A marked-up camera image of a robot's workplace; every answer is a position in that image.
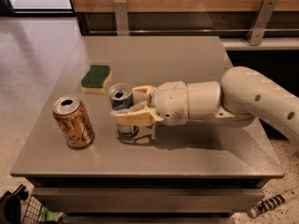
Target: can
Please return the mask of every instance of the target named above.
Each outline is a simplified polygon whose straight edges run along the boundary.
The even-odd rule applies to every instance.
[[[86,147],[94,139],[84,104],[74,96],[63,96],[53,105],[53,116],[67,144],[71,147]]]
[[[111,86],[107,93],[113,110],[128,109],[134,104],[133,90],[126,83],[118,83]],[[138,131],[139,128],[137,126],[118,124],[120,136],[133,137],[138,134]]]

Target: white robotic arm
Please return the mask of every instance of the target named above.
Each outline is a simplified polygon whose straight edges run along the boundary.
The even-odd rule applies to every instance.
[[[171,126],[201,120],[242,127],[258,117],[299,142],[299,99],[246,67],[229,69],[221,84],[167,82],[134,88],[138,92],[145,94],[142,108],[116,114],[117,123],[150,126],[159,121]]]

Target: green sponge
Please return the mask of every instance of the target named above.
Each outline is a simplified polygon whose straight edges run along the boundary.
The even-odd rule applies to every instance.
[[[81,80],[82,90],[84,93],[105,93],[105,86],[111,77],[108,65],[91,64],[90,70]]]

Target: gray tabletop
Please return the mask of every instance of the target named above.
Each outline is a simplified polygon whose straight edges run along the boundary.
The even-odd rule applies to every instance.
[[[204,122],[140,128],[120,138],[106,95],[82,93],[92,63],[112,68],[110,84],[221,80],[232,65],[217,37],[84,37],[62,72],[11,174],[63,177],[283,177],[278,158],[257,119],[246,128]],[[95,139],[83,149],[66,144],[52,116],[54,101],[75,95],[86,106]]]

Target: can top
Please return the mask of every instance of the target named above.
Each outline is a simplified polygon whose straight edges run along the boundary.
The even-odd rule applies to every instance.
[[[55,101],[53,105],[54,113],[58,115],[69,115],[78,109],[80,100],[74,96],[63,96]]]
[[[118,83],[111,86],[108,90],[108,96],[113,101],[122,101],[132,94],[132,88],[126,83]]]

